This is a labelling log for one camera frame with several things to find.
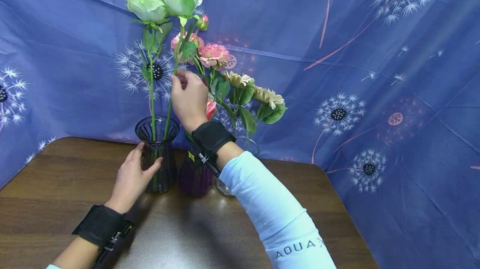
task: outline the pink carnation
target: pink carnation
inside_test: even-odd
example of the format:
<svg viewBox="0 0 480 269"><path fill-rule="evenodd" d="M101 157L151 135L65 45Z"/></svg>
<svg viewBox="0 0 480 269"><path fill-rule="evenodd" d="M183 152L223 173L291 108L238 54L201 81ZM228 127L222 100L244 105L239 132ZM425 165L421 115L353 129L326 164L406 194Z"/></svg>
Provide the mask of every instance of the pink carnation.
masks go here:
<svg viewBox="0 0 480 269"><path fill-rule="evenodd" d="M200 61L205 67L215 67L220 70L230 59L230 53L223 45L207 44L202 49L198 49Z"/></svg>
<svg viewBox="0 0 480 269"><path fill-rule="evenodd" d="M208 98L207 100L207 120L210 120L215 114L217 110L217 102L213 101L212 99Z"/></svg>
<svg viewBox="0 0 480 269"><path fill-rule="evenodd" d="M170 48L172 51L175 51L175 47L177 47L177 44L179 41L180 41L180 32L170 42ZM190 35L189 42L195 43L195 46L198 48L198 50L201 50L205 46L205 42L203 41L203 39L193 33ZM181 55L179 55L178 58L179 58L179 63L186 63L188 61L190 64L193 64L192 57L189 57L187 60L184 60L183 58L181 58Z"/></svg>

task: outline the glass vase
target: glass vase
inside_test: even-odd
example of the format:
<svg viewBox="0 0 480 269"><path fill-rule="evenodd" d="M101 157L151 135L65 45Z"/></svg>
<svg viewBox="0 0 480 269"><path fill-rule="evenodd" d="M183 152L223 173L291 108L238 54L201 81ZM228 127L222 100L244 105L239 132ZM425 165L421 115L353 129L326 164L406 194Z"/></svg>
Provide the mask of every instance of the glass vase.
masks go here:
<svg viewBox="0 0 480 269"><path fill-rule="evenodd" d="M165 193L177 181L177 164L172 143L180 128L179 124L170 118L167 138L164 140L165 128L167 128L167 117L164 116L155 116L153 126L152 117L148 117L141 120L135 127L138 138L145 142L141 158L142 170L147 170L157 158L163 157L162 167L152 177L146 192Z"/></svg>
<svg viewBox="0 0 480 269"><path fill-rule="evenodd" d="M258 144L254 140L249 139L245 136L238 136L236 144L243 150L252 153L252 155L255 157L258 157L258 155L260 154L260 148ZM234 197L234 194L231 192L230 188L227 187L227 185L224 184L223 181L221 181L219 178L215 178L215 186L217 186L217 190L221 194Z"/></svg>
<svg viewBox="0 0 480 269"><path fill-rule="evenodd" d="M185 156L179 172L179 187L184 193L192 196L203 196L212 187L213 174L208 167L195 164Z"/></svg>

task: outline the light blue sleeve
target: light blue sleeve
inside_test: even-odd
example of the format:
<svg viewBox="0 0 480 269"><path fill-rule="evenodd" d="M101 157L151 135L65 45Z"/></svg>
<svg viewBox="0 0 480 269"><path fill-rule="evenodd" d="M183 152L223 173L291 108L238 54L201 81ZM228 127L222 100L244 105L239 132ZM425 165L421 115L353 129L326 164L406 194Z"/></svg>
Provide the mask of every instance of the light blue sleeve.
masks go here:
<svg viewBox="0 0 480 269"><path fill-rule="evenodd" d="M252 220L274 269L335 269L310 216L250 152L220 174Z"/></svg>

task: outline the left hand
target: left hand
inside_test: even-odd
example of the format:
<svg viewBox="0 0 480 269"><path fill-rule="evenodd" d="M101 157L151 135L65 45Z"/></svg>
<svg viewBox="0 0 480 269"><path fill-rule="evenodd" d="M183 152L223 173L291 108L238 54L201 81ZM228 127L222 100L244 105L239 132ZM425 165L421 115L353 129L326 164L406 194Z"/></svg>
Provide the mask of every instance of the left hand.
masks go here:
<svg viewBox="0 0 480 269"><path fill-rule="evenodd" d="M107 208L124 214L132 208L145 189L153 175L160 169L163 158L158 158L148 170L142 171L140 157L144 143L138 144L128 155L117 174L117 182L113 187L110 200L105 203Z"/></svg>

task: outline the wrist strap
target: wrist strap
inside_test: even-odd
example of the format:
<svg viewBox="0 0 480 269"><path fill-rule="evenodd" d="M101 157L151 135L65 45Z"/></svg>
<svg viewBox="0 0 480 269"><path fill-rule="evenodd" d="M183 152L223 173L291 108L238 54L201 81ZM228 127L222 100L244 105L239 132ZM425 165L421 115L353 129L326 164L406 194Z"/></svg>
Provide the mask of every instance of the wrist strap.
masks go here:
<svg viewBox="0 0 480 269"><path fill-rule="evenodd" d="M200 145L209 155L212 162L217 162L217 151L228 142L235 142L237 139L229 133L222 123L208 121L192 132L193 140Z"/></svg>
<svg viewBox="0 0 480 269"><path fill-rule="evenodd" d="M125 224L124 215L106 206L94 205L72 234L78 234L95 245L105 247L115 233L122 231Z"/></svg>

